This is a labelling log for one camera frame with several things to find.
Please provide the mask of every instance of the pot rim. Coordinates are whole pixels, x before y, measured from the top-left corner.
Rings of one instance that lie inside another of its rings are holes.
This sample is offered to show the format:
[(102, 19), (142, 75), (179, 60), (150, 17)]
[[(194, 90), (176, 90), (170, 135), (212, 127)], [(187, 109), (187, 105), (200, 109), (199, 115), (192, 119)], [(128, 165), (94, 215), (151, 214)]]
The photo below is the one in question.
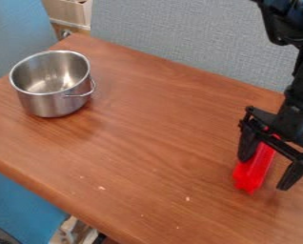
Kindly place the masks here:
[[(87, 63), (87, 72), (86, 72), (86, 75), (83, 76), (83, 78), (79, 80), (79, 82), (76, 82), (76, 84), (75, 84), (72, 87), (70, 87), (70, 88), (67, 88), (67, 89), (64, 89), (64, 90), (62, 90), (62, 91), (52, 91), (52, 92), (46, 92), (46, 93), (28, 92), (28, 91), (23, 90), (23, 89), (13, 83), (13, 71), (15, 71), (15, 69), (16, 69), (23, 63), (25, 63), (31, 58), (37, 57), (37, 56), (47, 55), (47, 54), (50, 54), (50, 53), (71, 53), (71, 54), (75, 54), (75, 55), (78, 55), (79, 57), (82, 57), (82, 58), (84, 59), (86, 63)], [(87, 58), (82, 53), (79, 53), (79, 52), (76, 52), (76, 51), (67, 51), (67, 50), (41, 51), (41, 52), (37, 52), (37, 53), (32, 54), (31, 56), (25, 57), (24, 59), (21, 59), (21, 60), (13, 65), (13, 68), (12, 68), (12, 70), (11, 70), (11, 72), (9, 72), (9, 82), (11, 82), (11, 84), (12, 84), (13, 88), (15, 88), (19, 92), (21, 92), (21, 93), (25, 93), (25, 94), (29, 94), (29, 95), (52, 95), (52, 94), (59, 94), (59, 93), (67, 92), (67, 91), (72, 90), (75, 87), (78, 87), (78, 86), (86, 81), (86, 79), (88, 78), (90, 73), (91, 73), (91, 63), (90, 63), (88, 58)]]

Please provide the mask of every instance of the wooden tabletop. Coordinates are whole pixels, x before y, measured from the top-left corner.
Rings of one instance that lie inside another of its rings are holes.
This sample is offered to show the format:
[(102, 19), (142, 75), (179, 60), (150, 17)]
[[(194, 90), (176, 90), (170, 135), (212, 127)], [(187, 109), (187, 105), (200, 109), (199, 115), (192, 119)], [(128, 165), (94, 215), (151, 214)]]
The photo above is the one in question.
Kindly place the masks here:
[(87, 55), (98, 92), (44, 119), (0, 79), (0, 172), (123, 244), (303, 243), (286, 158), (252, 196), (232, 181), (244, 107), (275, 112), (283, 95), (87, 36), (52, 50)]

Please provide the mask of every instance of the pot handle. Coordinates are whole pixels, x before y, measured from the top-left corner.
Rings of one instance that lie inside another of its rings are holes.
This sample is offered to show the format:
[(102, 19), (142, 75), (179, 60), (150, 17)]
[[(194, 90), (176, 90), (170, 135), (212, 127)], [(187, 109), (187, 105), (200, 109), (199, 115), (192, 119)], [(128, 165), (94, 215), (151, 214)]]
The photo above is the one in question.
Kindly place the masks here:
[(83, 94), (64, 95), (64, 97), (83, 97), (91, 95), (96, 91), (96, 81), (91, 78), (92, 89)]

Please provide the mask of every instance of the metal pot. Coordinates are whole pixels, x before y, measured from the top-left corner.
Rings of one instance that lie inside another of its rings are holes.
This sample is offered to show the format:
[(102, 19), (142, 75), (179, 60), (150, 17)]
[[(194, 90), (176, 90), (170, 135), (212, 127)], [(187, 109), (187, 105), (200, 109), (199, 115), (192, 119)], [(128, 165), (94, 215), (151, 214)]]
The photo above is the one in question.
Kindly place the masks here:
[(91, 65), (75, 51), (44, 51), (12, 68), (11, 83), (24, 109), (40, 117), (60, 117), (78, 111), (96, 89)]

